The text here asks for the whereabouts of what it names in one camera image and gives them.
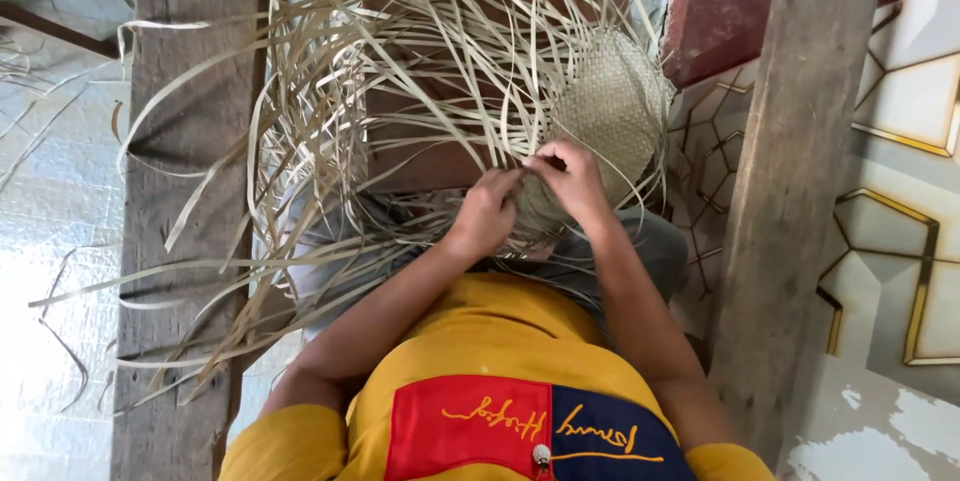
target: tiled floor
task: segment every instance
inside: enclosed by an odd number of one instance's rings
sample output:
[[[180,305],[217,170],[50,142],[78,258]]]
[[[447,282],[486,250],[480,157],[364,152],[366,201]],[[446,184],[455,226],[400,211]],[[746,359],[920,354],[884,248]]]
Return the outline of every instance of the tiled floor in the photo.
[[[818,295],[824,350],[960,405],[960,0],[877,9],[837,172]],[[691,277],[673,311],[703,336],[757,61],[683,91],[671,121],[673,222]]]
[[[133,16],[124,0],[11,1],[99,38]],[[29,53],[40,92],[0,80],[0,479],[103,481],[114,297],[91,293],[45,315],[26,304],[118,273],[125,185],[111,116],[116,102],[129,107],[130,86],[117,61],[12,28],[2,34]],[[88,372],[72,405],[83,378],[55,336]]]

